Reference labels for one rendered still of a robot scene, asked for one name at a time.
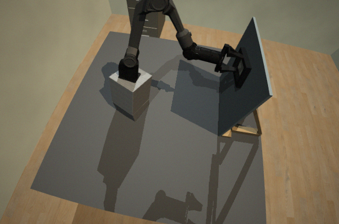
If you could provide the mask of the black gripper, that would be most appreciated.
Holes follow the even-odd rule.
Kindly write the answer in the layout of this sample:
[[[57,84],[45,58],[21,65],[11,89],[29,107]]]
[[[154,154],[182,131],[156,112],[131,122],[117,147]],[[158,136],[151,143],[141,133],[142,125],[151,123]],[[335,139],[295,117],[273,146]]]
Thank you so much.
[[[227,54],[227,57],[235,57],[239,59],[243,59],[244,55],[237,52],[233,49],[229,44],[225,44],[222,51],[211,50],[211,54],[208,62],[216,64],[215,72],[224,73],[224,72],[236,72],[236,68],[232,66],[228,66],[223,63],[224,57]]]

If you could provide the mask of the wooden board stand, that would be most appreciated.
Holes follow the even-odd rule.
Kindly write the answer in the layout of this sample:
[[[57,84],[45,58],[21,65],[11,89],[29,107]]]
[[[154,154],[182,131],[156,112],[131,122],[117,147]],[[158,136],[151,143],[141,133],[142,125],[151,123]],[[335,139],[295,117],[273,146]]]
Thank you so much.
[[[227,131],[225,134],[223,134],[221,137],[230,138],[232,132],[241,133],[241,134],[245,134],[245,135],[251,135],[251,136],[258,136],[258,137],[261,136],[262,135],[262,128],[261,128],[261,125],[260,125],[259,115],[257,114],[257,109],[255,111],[253,111],[253,114],[254,114],[256,125],[257,125],[257,129],[235,125],[229,131]]]

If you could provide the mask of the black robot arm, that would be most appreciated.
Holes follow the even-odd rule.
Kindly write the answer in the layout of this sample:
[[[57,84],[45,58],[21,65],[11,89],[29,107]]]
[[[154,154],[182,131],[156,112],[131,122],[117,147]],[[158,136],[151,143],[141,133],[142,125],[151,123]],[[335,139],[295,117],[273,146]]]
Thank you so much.
[[[136,83],[141,75],[139,68],[139,43],[144,26],[146,14],[162,12],[171,19],[177,33],[176,38],[183,50],[183,56],[187,60],[202,60],[208,62],[211,49],[199,47],[193,42],[191,32],[183,27],[177,9],[172,0],[139,0],[135,6],[129,44],[126,54],[119,62],[119,77]],[[148,13],[146,13],[148,12]]]

